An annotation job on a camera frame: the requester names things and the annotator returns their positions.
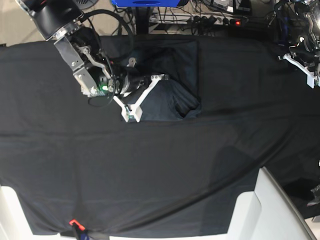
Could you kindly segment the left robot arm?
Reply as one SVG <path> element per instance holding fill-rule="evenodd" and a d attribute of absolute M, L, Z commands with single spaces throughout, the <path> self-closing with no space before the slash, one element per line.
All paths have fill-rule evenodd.
<path fill-rule="evenodd" d="M 320 2 L 318 0 L 279 0 L 274 5 L 277 19 L 290 35 L 288 52 L 280 55 L 306 75 L 306 84 L 320 86 Z"/>

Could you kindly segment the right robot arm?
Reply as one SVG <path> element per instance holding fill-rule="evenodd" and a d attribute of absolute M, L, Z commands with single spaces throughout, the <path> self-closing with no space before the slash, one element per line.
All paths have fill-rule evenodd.
<path fill-rule="evenodd" d="M 98 9 L 84 13 L 72 0 L 18 0 L 46 40 L 54 46 L 70 67 L 83 95 L 89 99 L 105 98 L 115 101 L 126 122 L 140 122 L 141 105 L 160 81 L 169 79 L 166 74 L 142 75 L 135 68 L 134 34 L 126 21 L 113 11 Z M 94 26 L 84 22 L 100 14 L 109 15 L 127 31 L 127 53 L 109 58 Z"/>

